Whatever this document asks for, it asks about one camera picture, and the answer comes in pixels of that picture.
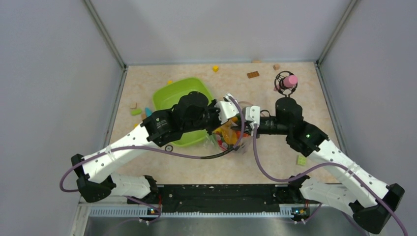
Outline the orange toy pastry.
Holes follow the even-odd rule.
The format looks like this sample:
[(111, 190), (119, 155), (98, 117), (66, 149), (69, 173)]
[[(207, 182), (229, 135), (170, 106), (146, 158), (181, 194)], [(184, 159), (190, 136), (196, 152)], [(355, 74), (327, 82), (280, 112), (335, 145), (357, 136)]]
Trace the orange toy pastry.
[(215, 129), (213, 135), (216, 140), (223, 139), (229, 146), (233, 146), (240, 136), (240, 128), (237, 125), (238, 118), (233, 117), (221, 127)]

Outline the red toy chili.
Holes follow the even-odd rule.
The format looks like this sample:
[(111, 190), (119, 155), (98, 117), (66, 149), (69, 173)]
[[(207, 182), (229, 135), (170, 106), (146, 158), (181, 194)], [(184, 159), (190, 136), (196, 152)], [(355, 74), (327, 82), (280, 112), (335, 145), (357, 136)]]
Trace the red toy chili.
[(222, 150), (228, 150), (229, 149), (229, 144), (226, 143), (223, 139), (218, 140), (217, 144)]

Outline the clear zip top bag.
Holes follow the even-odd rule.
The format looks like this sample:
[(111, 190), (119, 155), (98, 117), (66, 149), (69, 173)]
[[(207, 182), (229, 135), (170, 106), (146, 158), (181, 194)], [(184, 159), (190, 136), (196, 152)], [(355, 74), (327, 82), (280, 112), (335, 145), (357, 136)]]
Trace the clear zip top bag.
[(207, 134), (203, 146), (216, 153), (232, 148), (232, 153), (245, 154), (252, 144), (252, 137), (246, 132), (246, 129), (240, 143), (237, 147), (234, 147), (241, 135), (240, 122), (240, 116), (231, 118), (225, 124), (212, 131), (211, 134)]

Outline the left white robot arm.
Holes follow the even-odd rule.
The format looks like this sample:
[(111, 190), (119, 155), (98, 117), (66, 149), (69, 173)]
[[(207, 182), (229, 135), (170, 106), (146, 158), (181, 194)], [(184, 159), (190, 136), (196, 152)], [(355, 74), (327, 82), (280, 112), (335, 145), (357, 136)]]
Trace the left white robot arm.
[(97, 154), (71, 158), (75, 167), (77, 187), (88, 203), (98, 202), (111, 195), (129, 196), (152, 203), (158, 187), (153, 177), (129, 177), (115, 171), (151, 149), (179, 140), (184, 133), (213, 131), (225, 121), (220, 102), (208, 101), (200, 92), (190, 92), (171, 108), (154, 111), (121, 139)]

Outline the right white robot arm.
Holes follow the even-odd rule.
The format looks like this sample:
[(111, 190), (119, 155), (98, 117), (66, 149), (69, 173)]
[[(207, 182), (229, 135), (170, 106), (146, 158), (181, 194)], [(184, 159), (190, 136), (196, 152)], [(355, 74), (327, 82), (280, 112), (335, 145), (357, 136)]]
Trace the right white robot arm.
[(377, 179), (350, 159), (324, 131), (303, 119), (302, 107), (294, 99), (278, 99), (274, 116), (264, 117), (261, 113), (258, 106), (247, 109), (254, 139), (260, 134), (284, 135), (290, 148), (314, 161), (315, 169), (324, 168), (340, 183), (332, 186), (310, 177), (309, 171), (299, 173), (285, 179), (293, 185), (288, 189), (293, 202), (306, 199), (326, 204), (352, 217), (372, 234), (379, 234), (393, 218), (403, 234), (408, 234), (395, 214), (405, 193), (403, 187)]

